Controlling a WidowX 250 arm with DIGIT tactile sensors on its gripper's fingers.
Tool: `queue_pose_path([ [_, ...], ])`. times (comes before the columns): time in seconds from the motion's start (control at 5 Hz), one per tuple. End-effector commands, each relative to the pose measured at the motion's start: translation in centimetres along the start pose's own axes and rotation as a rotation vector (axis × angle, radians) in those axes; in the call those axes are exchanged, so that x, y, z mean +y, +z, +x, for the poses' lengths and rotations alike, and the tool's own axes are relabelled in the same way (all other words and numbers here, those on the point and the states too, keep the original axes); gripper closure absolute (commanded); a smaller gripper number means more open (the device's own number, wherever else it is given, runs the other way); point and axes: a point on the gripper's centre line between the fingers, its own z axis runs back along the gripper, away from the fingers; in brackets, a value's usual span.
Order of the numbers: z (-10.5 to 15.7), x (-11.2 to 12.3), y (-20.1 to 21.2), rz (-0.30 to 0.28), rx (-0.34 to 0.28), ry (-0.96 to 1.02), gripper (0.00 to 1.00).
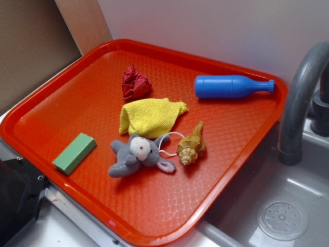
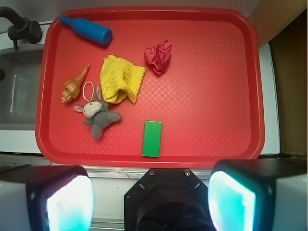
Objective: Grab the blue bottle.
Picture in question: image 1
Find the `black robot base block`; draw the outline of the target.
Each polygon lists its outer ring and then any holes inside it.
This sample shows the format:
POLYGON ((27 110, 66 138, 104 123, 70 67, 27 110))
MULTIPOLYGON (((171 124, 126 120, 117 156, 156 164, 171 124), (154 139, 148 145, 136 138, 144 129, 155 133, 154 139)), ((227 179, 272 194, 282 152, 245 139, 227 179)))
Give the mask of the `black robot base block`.
POLYGON ((1 246, 37 222, 47 178, 28 160, 1 161, 1 246))

